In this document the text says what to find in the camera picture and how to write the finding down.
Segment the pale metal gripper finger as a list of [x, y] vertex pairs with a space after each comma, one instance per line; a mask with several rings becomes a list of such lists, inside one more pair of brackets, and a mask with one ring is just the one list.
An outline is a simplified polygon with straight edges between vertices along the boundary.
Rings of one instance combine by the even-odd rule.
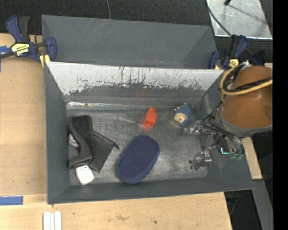
[[192, 169], [193, 171], [197, 171], [209, 162], [212, 162], [212, 156], [210, 152], [198, 152], [192, 160], [189, 160], [190, 169]]
[[185, 135], [203, 135], [208, 134], [208, 128], [201, 122], [194, 122], [187, 125], [183, 129], [183, 134]]

